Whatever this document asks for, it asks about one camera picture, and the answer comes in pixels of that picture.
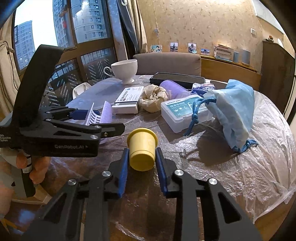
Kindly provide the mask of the left hand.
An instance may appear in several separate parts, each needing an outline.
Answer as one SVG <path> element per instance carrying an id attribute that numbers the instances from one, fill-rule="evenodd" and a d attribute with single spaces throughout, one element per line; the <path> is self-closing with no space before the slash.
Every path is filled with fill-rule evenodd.
<path id="1" fill-rule="evenodd" d="M 32 157 L 32 171 L 30 179 L 34 184 L 40 184 L 44 181 L 45 174 L 48 171 L 51 157 Z M 16 156 L 16 167 L 19 169 L 26 168 L 28 165 L 27 157 L 23 153 Z"/>

